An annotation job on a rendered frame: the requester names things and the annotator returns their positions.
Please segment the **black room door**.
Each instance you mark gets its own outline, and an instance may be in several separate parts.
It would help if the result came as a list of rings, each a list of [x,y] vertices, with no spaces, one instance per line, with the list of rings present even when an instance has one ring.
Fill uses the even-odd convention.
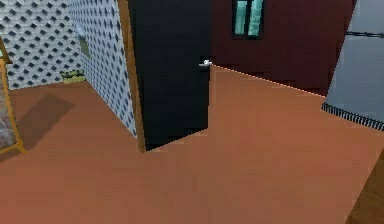
[[[147,151],[208,127],[212,0],[132,0],[133,49]]]

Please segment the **black framed window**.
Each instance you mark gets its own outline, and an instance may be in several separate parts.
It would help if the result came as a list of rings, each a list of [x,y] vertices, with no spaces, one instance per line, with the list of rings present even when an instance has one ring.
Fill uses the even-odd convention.
[[[232,36],[258,40],[264,31],[265,0],[232,0]]]

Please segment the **green low planter box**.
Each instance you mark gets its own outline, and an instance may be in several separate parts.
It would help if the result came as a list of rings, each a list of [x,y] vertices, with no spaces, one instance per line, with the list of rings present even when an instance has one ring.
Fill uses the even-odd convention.
[[[86,77],[82,70],[72,70],[69,72],[62,72],[61,77],[63,78],[63,82],[65,84],[82,82],[86,80]]]

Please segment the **grey fridge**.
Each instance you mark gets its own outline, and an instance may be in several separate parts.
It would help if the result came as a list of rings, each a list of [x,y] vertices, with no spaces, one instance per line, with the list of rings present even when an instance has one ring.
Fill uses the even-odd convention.
[[[384,0],[356,0],[321,109],[384,131]]]

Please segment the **wooden framed easel board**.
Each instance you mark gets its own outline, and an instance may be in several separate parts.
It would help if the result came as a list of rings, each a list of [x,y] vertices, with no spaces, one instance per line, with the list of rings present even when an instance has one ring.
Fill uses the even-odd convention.
[[[0,37],[0,154],[12,149],[26,153],[9,95],[7,64],[11,64],[4,42]]]

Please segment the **dark brown wooden furniture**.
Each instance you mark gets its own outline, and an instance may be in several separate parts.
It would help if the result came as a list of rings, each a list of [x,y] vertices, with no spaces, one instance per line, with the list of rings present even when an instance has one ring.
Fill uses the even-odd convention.
[[[384,149],[345,224],[384,224]]]

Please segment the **small green wall picture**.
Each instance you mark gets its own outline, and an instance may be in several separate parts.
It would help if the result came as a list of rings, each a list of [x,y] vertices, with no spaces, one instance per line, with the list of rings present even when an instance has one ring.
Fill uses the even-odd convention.
[[[88,58],[91,58],[87,40],[85,38],[79,38],[79,42],[80,42],[81,52]]]

